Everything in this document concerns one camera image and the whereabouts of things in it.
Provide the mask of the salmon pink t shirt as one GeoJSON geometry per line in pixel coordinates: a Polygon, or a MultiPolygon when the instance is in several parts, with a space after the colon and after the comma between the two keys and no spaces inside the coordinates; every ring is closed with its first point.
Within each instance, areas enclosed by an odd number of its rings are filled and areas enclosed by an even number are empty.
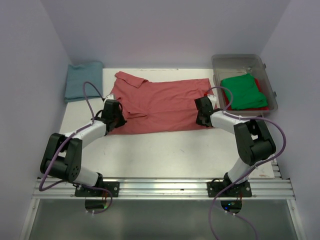
{"type": "Polygon", "coordinates": [[[151,82],[123,71],[115,74],[111,93],[123,106],[125,125],[113,135],[202,130],[195,100],[211,88],[208,78],[151,82]]]}

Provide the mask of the clear plastic bin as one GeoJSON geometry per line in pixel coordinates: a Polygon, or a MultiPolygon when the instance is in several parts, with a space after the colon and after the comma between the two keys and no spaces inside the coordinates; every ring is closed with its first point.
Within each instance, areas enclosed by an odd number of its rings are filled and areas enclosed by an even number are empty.
{"type": "Polygon", "coordinates": [[[228,108],[228,112],[241,116],[268,116],[278,109],[276,93],[273,91],[267,73],[266,65],[256,54],[215,54],[211,57],[213,68],[213,83],[220,86],[222,80],[250,74],[255,78],[256,85],[267,100],[266,107],[233,110],[228,108]]]}

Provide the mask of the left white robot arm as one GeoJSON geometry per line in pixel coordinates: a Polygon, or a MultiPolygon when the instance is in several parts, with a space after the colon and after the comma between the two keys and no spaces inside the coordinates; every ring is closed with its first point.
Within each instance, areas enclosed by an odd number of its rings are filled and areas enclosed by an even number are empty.
{"type": "Polygon", "coordinates": [[[102,175],[82,166],[83,149],[126,122],[122,104],[106,99],[103,109],[93,116],[92,122],[66,134],[53,133],[40,164],[43,177],[39,191],[46,191],[63,182],[101,191],[102,175]]]}

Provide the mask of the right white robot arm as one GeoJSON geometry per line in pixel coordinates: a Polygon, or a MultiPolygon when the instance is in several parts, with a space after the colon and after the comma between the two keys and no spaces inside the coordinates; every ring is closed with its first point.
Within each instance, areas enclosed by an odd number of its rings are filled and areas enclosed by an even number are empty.
{"type": "Polygon", "coordinates": [[[198,111],[196,124],[233,134],[238,152],[236,163],[224,174],[222,181],[215,178],[206,183],[208,197],[251,197],[251,185],[248,177],[243,175],[276,152],[266,123],[260,119],[227,116],[222,109],[214,109],[216,97],[213,95],[197,98],[194,102],[198,111]]]}

